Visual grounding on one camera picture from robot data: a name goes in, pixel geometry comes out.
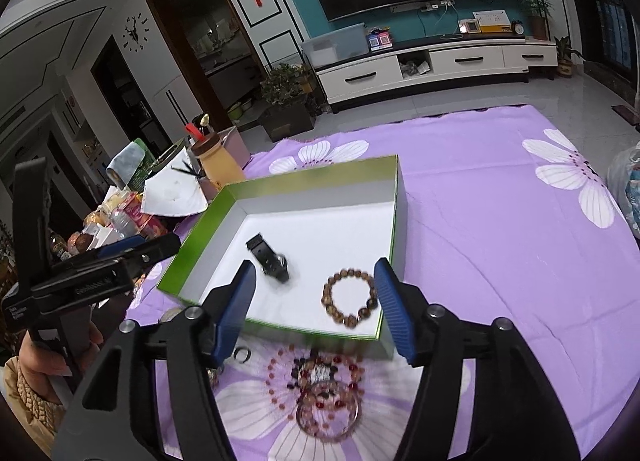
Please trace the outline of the left hand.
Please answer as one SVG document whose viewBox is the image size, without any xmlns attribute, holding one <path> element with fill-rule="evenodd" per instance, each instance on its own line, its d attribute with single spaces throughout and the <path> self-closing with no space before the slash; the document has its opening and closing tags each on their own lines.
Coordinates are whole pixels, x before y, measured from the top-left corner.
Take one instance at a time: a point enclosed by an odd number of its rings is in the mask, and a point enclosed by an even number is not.
<svg viewBox="0 0 640 461">
<path fill-rule="evenodd" d="M 85 373 L 96 360 L 102 344 L 102 333 L 93 322 L 90 322 L 89 348 L 76 358 L 81 373 Z M 35 393 L 49 403 L 61 403 L 50 381 L 50 377 L 68 377 L 70 375 L 70 369 L 61 355 L 38 347 L 32 341 L 29 333 L 26 333 L 18 354 L 18 363 L 27 385 Z"/>
</svg>

